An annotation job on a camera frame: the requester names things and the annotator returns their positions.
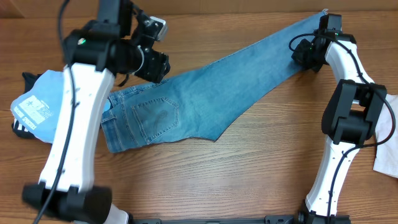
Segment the blue denim jeans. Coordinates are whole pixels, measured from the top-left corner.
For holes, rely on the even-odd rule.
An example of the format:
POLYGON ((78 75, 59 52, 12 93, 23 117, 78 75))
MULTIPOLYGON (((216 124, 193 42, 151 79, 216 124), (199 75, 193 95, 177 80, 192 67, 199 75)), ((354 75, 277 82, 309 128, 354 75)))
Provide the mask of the blue denim jeans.
POLYGON ((189 138, 217 140, 254 103, 300 71, 289 42, 319 22, 315 14, 202 68, 112 92, 101 120, 109 151, 189 138))

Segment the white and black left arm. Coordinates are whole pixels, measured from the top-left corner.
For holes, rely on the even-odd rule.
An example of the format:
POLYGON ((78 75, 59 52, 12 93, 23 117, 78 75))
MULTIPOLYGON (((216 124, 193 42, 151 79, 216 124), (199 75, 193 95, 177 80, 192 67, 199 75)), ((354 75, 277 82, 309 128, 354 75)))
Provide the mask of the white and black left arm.
POLYGON ((131 1, 101 1, 97 18, 60 37, 65 67, 55 139, 39 181, 25 185, 22 200, 47 215, 73 223, 132 223, 118 209, 108 187, 94 184, 95 150, 106 99, 117 74, 152 83, 170 70, 166 54, 153 44, 167 23, 131 1))

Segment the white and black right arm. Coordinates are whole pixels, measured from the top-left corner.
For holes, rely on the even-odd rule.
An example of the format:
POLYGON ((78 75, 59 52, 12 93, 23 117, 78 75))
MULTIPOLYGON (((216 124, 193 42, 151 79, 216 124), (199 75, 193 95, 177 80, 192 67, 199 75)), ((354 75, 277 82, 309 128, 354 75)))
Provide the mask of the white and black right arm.
POLYGON ((386 101, 387 90, 365 72, 356 40, 342 30, 342 16, 321 16, 312 41, 301 34, 292 59, 304 69, 318 72, 329 65, 337 86, 322 116, 325 149, 312 189, 291 223, 350 223, 337 214, 338 199, 349 167, 360 149, 367 147, 386 101))

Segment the light blue printed t-shirt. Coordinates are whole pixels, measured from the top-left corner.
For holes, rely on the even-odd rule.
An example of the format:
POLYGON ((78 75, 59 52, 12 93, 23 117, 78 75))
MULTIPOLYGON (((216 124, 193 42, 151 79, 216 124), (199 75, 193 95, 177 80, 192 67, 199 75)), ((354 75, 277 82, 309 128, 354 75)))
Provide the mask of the light blue printed t-shirt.
POLYGON ((94 148, 101 115, 114 76, 91 65, 66 72, 48 70, 33 88, 11 103, 11 112, 35 138, 57 149, 64 145, 94 148))

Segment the black folded garment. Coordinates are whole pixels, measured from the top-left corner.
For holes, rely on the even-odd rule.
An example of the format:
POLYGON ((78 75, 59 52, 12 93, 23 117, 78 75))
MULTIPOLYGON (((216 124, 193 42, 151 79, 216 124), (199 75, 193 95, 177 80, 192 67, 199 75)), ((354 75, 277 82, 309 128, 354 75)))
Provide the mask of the black folded garment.
MULTIPOLYGON (((35 82, 39 79, 41 74, 34 75, 29 72, 23 72, 22 77, 24 79, 24 93, 30 91, 35 82)), ((35 136, 30 133, 17 119, 14 119, 12 123, 12 131, 16 134, 16 136, 24 139, 35 139, 35 136)))

